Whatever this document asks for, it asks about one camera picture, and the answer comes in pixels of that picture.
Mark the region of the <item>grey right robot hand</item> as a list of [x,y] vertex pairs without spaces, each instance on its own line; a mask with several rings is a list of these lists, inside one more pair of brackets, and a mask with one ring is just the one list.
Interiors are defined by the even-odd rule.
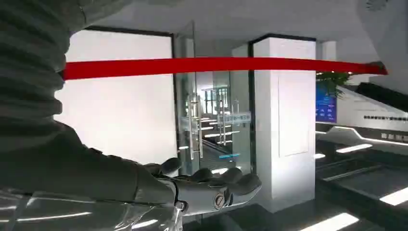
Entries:
[[176,205],[202,214],[250,201],[261,189],[257,175],[238,168],[213,177],[208,169],[170,178],[178,160],[142,165],[82,144],[75,131],[1,125],[0,185],[22,193],[54,193],[136,205]]

